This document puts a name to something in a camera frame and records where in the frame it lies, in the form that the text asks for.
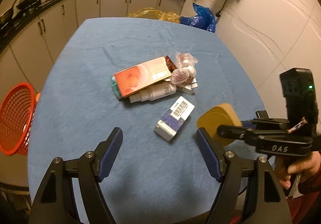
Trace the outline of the person's right hand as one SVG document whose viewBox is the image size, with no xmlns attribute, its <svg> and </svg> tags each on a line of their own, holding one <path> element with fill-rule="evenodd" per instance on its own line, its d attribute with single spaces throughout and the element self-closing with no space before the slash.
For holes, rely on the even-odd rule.
<svg viewBox="0 0 321 224">
<path fill-rule="evenodd" d="M 281 186 L 288 190 L 291 186 L 291 176 L 301 173 L 301 182 L 315 176 L 320 168 L 320 153 L 318 151 L 311 152 L 309 155 L 300 158 L 289 166 L 285 166 L 284 159 L 276 157 L 275 159 L 275 175 L 277 176 Z"/>
</svg>

